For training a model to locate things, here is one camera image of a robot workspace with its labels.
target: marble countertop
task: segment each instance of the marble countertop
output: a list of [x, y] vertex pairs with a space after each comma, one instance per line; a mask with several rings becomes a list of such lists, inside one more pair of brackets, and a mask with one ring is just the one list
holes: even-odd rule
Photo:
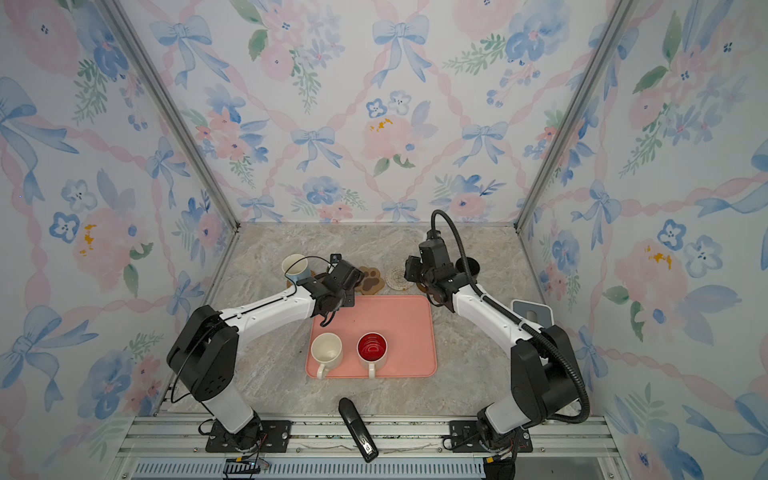
[[[452, 256], [458, 249], [450, 229], [443, 237]], [[211, 305], [222, 309], [243, 305], [285, 288], [280, 262], [291, 253], [328, 257], [341, 253], [353, 265], [376, 267], [384, 276], [418, 253], [427, 224], [397, 225], [244, 225], [231, 261]], [[514, 228], [459, 226], [470, 257], [481, 265], [478, 282], [505, 305], [513, 299], [541, 303]], [[310, 260], [324, 271], [321, 260]], [[377, 295], [420, 295], [387, 286]], [[329, 414], [339, 399], [349, 397], [363, 415], [475, 415], [509, 392], [509, 360], [505, 352], [469, 320], [444, 307], [432, 306], [438, 369], [427, 378], [324, 379], [305, 371], [311, 319], [294, 322], [261, 336], [244, 347], [237, 360], [235, 381], [257, 412]], [[172, 412], [204, 412], [187, 397]]]

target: cup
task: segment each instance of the cup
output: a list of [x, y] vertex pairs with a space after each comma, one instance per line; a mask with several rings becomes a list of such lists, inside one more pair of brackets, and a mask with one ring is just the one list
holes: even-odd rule
[[344, 352], [341, 347], [341, 339], [334, 333], [320, 333], [312, 341], [310, 353], [320, 366], [317, 368], [317, 379], [322, 380], [328, 372], [341, 365]]
[[304, 257], [305, 256], [301, 253], [294, 253], [293, 255], [289, 255], [285, 260], [283, 260], [283, 273], [286, 273], [288, 278], [290, 278], [294, 283], [298, 283], [299, 280], [304, 280], [305, 278], [310, 278], [312, 276], [310, 263], [307, 262], [306, 258]]
[[376, 370], [386, 363], [386, 339], [376, 332], [366, 333], [357, 341], [357, 356], [364, 369], [368, 369], [368, 378], [376, 378]]
[[[467, 261], [469, 262], [469, 275], [472, 276], [476, 282], [478, 280], [478, 275], [480, 274], [480, 263], [472, 257], [467, 257]], [[456, 265], [456, 269], [460, 273], [464, 273], [464, 262], [462, 262], [461, 257], [455, 261], [454, 265]]]

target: light blue mug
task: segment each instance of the light blue mug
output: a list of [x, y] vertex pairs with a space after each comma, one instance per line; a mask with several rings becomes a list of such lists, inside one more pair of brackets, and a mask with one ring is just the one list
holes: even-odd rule
[[297, 283], [299, 280], [304, 280], [305, 278], [310, 278], [312, 276], [312, 272], [310, 271], [310, 263], [307, 262], [306, 258], [304, 257], [305, 256], [301, 253], [294, 253], [293, 255], [289, 255], [285, 260], [283, 260], [283, 272], [286, 273], [288, 278], [293, 280], [294, 283]]

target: wall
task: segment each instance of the wall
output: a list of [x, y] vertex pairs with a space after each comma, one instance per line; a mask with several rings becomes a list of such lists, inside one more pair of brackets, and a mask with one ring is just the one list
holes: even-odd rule
[[233, 209], [269, 222], [515, 220], [613, 5], [123, 2]]
[[229, 231], [90, 2], [0, 13], [0, 478], [102, 478]]
[[639, 1], [525, 231], [635, 480], [768, 478], [766, 25]]

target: white mug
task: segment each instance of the white mug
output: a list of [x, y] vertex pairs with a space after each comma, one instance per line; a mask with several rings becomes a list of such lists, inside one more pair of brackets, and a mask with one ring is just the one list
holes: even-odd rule
[[299, 280], [304, 280], [305, 278], [310, 278], [310, 276], [312, 276], [310, 264], [306, 261], [306, 258], [304, 258], [305, 256], [306, 255], [302, 255], [301, 253], [294, 253], [293, 255], [289, 255], [285, 258], [285, 260], [283, 260], [281, 265], [283, 268], [283, 273], [286, 273], [288, 278], [293, 280], [294, 283], [297, 283]]
[[320, 333], [312, 341], [310, 353], [312, 353], [312, 358], [320, 364], [317, 369], [318, 380], [325, 378], [328, 372], [341, 365], [341, 361], [344, 359], [341, 339], [334, 333]]
[[357, 357], [364, 369], [368, 370], [368, 378], [376, 378], [376, 370], [381, 369], [386, 363], [389, 349], [384, 335], [369, 332], [357, 341]]

